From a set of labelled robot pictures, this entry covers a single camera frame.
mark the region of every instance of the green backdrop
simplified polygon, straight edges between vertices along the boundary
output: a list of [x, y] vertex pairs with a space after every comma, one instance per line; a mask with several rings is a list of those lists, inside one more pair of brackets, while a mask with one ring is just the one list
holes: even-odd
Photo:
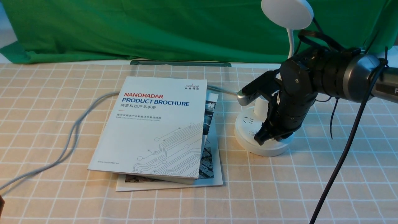
[[[22, 64], [135, 58], [282, 62], [289, 52], [286, 30], [265, 17], [260, 2], [2, 0], [18, 41], [0, 53]], [[371, 52], [381, 52], [398, 34], [398, 0], [308, 2], [324, 32], [343, 46], [366, 45], [379, 31]]]

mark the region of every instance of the beige grid tablecloth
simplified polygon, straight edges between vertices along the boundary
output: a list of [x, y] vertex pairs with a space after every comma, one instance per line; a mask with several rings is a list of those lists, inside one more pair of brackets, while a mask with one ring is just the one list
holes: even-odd
[[[0, 65], [0, 184], [54, 161], [74, 121], [98, 96], [131, 75], [208, 79], [238, 91], [261, 69], [228, 67]], [[87, 166], [116, 97], [99, 105], [81, 128], [64, 164], [0, 192], [1, 224], [305, 224], [347, 141], [358, 104], [316, 103], [284, 154], [264, 158], [234, 138], [242, 107], [219, 98], [215, 122], [225, 185], [115, 192], [116, 175]], [[398, 223], [398, 106], [369, 102], [345, 166], [317, 224]]]

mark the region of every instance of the robotic arm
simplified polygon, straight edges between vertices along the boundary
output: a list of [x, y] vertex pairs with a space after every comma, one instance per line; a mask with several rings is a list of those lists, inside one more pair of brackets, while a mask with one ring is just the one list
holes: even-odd
[[[338, 50], [309, 41], [308, 35], [323, 37]], [[368, 100], [378, 97], [398, 103], [398, 69], [385, 67], [384, 59], [365, 54], [360, 48], [344, 49], [314, 31], [302, 30], [299, 38], [312, 46], [284, 61], [280, 69], [265, 72], [237, 94], [242, 106], [259, 96], [269, 102], [267, 118], [254, 136], [259, 145], [271, 139], [281, 141], [297, 131], [319, 93], [362, 102], [371, 87], [370, 79], [379, 68], [381, 74], [371, 87]]]

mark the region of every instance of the black cable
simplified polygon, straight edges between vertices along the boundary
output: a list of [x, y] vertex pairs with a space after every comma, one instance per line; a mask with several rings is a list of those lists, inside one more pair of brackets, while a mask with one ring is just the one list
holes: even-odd
[[315, 17], [312, 19], [312, 21], [314, 22], [316, 28], [318, 29], [318, 31], [320, 33], [323, 33], [323, 30], [321, 29], [321, 26], [319, 25], [318, 21], [315, 19]]
[[335, 167], [335, 169], [334, 169], [334, 171], [332, 173], [332, 176], [330, 177], [328, 183], [326, 184], [325, 190], [323, 191], [322, 196], [319, 199], [319, 202], [318, 202], [318, 204], [317, 204], [317, 206], [315, 208], [315, 211], [314, 211], [314, 213], [312, 215], [312, 218], [311, 218], [309, 224], [315, 224], [315, 220], [316, 220], [316, 218], [319, 215], [319, 212], [320, 212], [320, 210], [322, 208], [322, 205], [323, 205], [324, 201], [326, 200], [326, 196], [328, 195], [334, 180], [336, 179], [341, 167], [343, 166], [344, 160], [347, 157], [348, 151], [349, 151], [349, 149], [351, 147], [351, 144], [352, 144], [352, 142], [354, 140], [355, 133], [357, 132], [358, 125], [359, 125], [359, 122], [361, 120], [362, 113], [365, 110], [366, 103], [369, 100], [369, 97], [370, 97], [370, 95], [372, 93], [373, 87], [376, 84], [376, 82], [377, 82], [381, 72], [383, 71], [385, 65], [386, 65], [385, 62], [381, 63], [372, 72], [372, 73], [374, 73], [374, 76], [373, 77], [372, 77], [372, 75], [370, 76], [370, 77], [372, 77], [371, 84], [370, 84], [370, 86], [369, 86], [369, 88], [368, 88], [368, 90], [367, 90], [367, 92], [365, 94], [365, 97], [363, 98], [363, 100], [361, 102], [361, 106], [359, 107], [359, 110], [358, 110], [358, 113], [357, 113], [357, 117], [355, 118], [355, 122], [353, 124], [353, 127], [351, 129], [351, 133], [350, 133], [350, 135], [348, 137], [348, 140], [347, 140], [347, 144], [345, 145], [344, 151], [343, 151], [343, 153], [342, 153], [342, 155], [340, 157], [340, 160], [338, 161], [338, 163], [337, 163], [337, 165], [336, 165], [336, 167]]
[[301, 46], [301, 40], [298, 41], [297, 49], [296, 49], [296, 51], [293, 53], [293, 55], [296, 55], [296, 54], [299, 52], [300, 46]]
[[330, 116], [330, 125], [329, 125], [329, 131], [330, 131], [330, 137], [333, 139], [333, 135], [332, 135], [332, 123], [333, 123], [333, 116], [334, 116], [334, 112], [336, 111], [337, 108], [337, 103], [339, 102], [340, 98], [336, 97], [336, 103], [334, 104], [334, 108], [332, 111], [332, 115]]
[[325, 103], [325, 102], [328, 102], [331, 99], [332, 99], [332, 97], [330, 96], [327, 100], [317, 100], [317, 99], [315, 99], [315, 101]]

